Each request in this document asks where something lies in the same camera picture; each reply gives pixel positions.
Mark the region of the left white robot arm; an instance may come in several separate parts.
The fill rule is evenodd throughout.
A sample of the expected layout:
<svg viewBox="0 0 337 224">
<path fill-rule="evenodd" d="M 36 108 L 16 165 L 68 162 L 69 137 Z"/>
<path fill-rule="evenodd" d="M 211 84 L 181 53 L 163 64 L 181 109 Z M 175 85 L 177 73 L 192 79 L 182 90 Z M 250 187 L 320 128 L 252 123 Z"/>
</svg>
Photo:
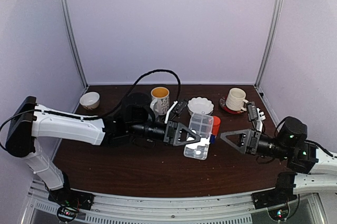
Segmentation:
<svg viewBox="0 0 337 224">
<path fill-rule="evenodd" d="M 28 96 L 4 122 L 9 127 L 2 148 L 14 157 L 24 158 L 48 190 L 64 205 L 71 205 L 76 194 L 70 189 L 67 175 L 43 153 L 37 138 L 62 138 L 98 146 L 118 146 L 132 135 L 174 147 L 200 142 L 201 137 L 184 124 L 158 121 L 152 103 L 145 93 L 132 93 L 103 116 L 84 116 L 52 110 Z"/>
</svg>

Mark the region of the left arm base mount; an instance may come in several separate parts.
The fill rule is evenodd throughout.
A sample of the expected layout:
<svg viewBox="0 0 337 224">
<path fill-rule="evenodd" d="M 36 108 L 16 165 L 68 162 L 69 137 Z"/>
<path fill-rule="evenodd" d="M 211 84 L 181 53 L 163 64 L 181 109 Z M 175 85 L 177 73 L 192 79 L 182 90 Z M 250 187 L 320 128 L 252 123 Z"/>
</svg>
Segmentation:
<svg viewBox="0 0 337 224">
<path fill-rule="evenodd" d="M 94 195 L 91 193 L 76 191 L 69 188 L 50 190 L 48 187 L 46 187 L 46 189 L 49 193 L 49 201 L 75 210 L 91 210 L 94 201 Z"/>
</svg>

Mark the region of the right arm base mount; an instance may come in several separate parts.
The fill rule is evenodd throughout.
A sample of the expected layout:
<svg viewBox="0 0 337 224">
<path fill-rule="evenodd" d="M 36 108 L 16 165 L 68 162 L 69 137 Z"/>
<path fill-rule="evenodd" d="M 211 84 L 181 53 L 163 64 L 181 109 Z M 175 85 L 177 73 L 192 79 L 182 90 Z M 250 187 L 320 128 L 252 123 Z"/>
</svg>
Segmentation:
<svg viewBox="0 0 337 224">
<path fill-rule="evenodd" d="M 297 198 L 298 197 L 294 195 L 292 191 L 276 188 L 252 194 L 252 200 L 256 210 L 286 204 L 287 202 L 296 200 Z"/>
</svg>

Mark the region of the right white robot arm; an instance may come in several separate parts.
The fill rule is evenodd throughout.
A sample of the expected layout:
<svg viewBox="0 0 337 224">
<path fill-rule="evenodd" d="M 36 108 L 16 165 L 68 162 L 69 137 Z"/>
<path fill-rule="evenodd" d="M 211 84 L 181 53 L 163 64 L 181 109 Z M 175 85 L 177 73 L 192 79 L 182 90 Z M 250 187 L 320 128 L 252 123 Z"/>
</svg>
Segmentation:
<svg viewBox="0 0 337 224">
<path fill-rule="evenodd" d="M 270 137 L 256 129 L 224 132 L 220 138 L 242 154 L 286 161 L 270 192 L 273 203 L 282 203 L 297 194 L 320 191 L 336 192 L 336 154 L 307 139 L 308 127 L 287 116 L 281 129 Z"/>
</svg>

